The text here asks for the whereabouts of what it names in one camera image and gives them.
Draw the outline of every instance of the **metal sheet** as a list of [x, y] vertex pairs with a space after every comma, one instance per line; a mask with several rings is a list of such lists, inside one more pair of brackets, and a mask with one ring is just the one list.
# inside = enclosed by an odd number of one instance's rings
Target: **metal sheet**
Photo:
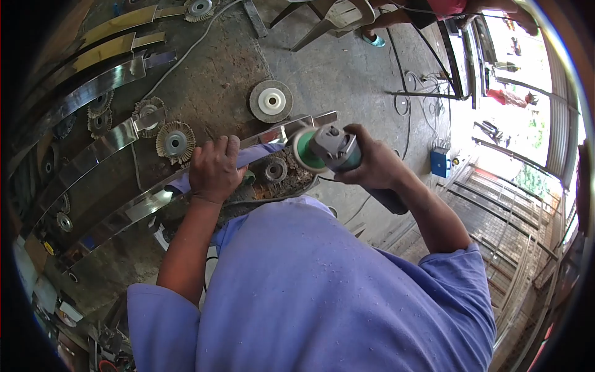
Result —
[[543, 42], [552, 75], [552, 93], [568, 102], [566, 105], [560, 100], [550, 99], [550, 139], [546, 168], [568, 189], [578, 151], [578, 112], [569, 107], [575, 107], [578, 98], [552, 44], [546, 37]]
[[153, 22], [156, 10], [157, 5], [151, 5], [150, 7], [122, 14], [119, 17], [100, 24], [83, 35], [81, 38], [83, 44], [79, 47], [79, 50], [115, 33], [140, 26], [141, 24]]
[[165, 32], [152, 33], [150, 35], [135, 38], [132, 43], [132, 49], [162, 41], [165, 42]]
[[159, 66], [161, 64], [173, 62], [178, 60], [178, 55], [176, 51], [165, 52], [165, 53], [155, 53], [152, 54], [149, 58], [145, 58], [145, 68], [148, 70], [152, 67]]
[[[160, 63], [169, 62], [171, 53], [152, 55], [148, 58], [150, 66], [154, 67]], [[168, 55], [168, 58], [161, 58], [163, 55]], [[14, 141], [12, 143], [14, 153], [33, 146], [54, 125], [100, 95], [145, 77], [143, 56], [144, 51], [135, 53], [130, 60], [106, 69], [105, 72], [80, 85], [71, 93], [57, 97], [51, 107], [40, 117], [25, 116], [22, 118], [15, 126], [15, 132], [11, 136]]]
[[159, 122], [165, 118], [165, 110], [159, 110], [136, 121], [128, 118], [118, 126], [106, 133], [105, 136], [91, 143], [82, 150], [60, 173], [54, 177], [48, 187], [42, 192], [37, 203], [33, 207], [30, 217], [23, 224], [20, 235], [28, 237], [35, 225], [43, 215], [50, 209], [60, 196], [72, 187], [85, 174], [93, 170], [101, 162], [114, 155], [119, 150], [139, 139], [138, 129], [145, 128], [152, 123]]
[[[287, 144], [289, 138], [287, 133], [293, 133], [303, 128], [304, 125], [314, 127], [316, 121], [319, 123], [332, 123], [336, 119], [336, 111], [327, 111], [315, 116], [297, 115], [273, 128], [242, 140], [240, 142], [240, 149], [246, 149], [250, 146], [263, 143]], [[72, 265], [85, 255], [119, 234], [119, 232], [158, 211], [170, 202], [181, 198], [181, 195], [173, 197], [173, 193], [164, 190], [164, 188], [166, 185], [182, 179], [189, 171], [189, 167], [179, 170], [114, 211], [70, 247], [64, 255], [64, 264], [67, 267], [72, 267]], [[86, 246], [83, 242], [93, 242], [93, 246]]]
[[136, 33], [122, 35], [116, 39], [103, 43], [90, 51], [81, 54], [75, 60], [62, 66], [58, 71], [40, 83], [22, 104], [21, 112], [27, 112], [45, 96], [49, 95], [59, 84], [73, 77], [90, 66], [105, 61], [117, 55], [132, 53], [132, 45]]

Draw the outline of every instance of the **flap disc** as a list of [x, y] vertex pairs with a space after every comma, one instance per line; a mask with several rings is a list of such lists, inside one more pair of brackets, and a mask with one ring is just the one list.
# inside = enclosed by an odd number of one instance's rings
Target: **flap disc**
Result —
[[265, 80], [250, 93], [250, 111], [260, 121], [278, 123], [292, 110], [293, 96], [287, 85], [276, 80]]

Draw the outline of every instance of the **polishing wheel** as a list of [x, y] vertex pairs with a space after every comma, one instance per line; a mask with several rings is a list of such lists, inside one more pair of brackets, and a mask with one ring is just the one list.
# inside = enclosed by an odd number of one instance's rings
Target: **polishing wheel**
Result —
[[324, 173], [328, 170], [324, 161], [316, 156], [308, 143], [314, 137], [316, 129], [304, 128], [300, 129], [293, 137], [292, 152], [300, 167], [312, 173]]
[[292, 110], [293, 96], [287, 85], [276, 80], [265, 80], [250, 93], [250, 111], [260, 121], [278, 123]]

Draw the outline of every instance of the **man's right hand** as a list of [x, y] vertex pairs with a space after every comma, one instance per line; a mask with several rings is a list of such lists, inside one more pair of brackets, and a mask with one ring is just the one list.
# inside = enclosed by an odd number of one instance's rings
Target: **man's right hand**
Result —
[[373, 139], [361, 124], [348, 125], [344, 130], [356, 136], [362, 164], [354, 170], [335, 174], [335, 180], [367, 189], [394, 189], [396, 181], [410, 172], [393, 150]]

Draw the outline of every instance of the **red shirt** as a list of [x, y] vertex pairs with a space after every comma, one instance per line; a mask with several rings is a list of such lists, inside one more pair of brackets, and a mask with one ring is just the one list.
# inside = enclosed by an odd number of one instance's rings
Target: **red shirt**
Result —
[[467, 6], [467, 0], [428, 0], [428, 4], [432, 8], [432, 11], [446, 15], [436, 14], [438, 21], [442, 21], [452, 18], [450, 16], [451, 14], [463, 13], [463, 10]]

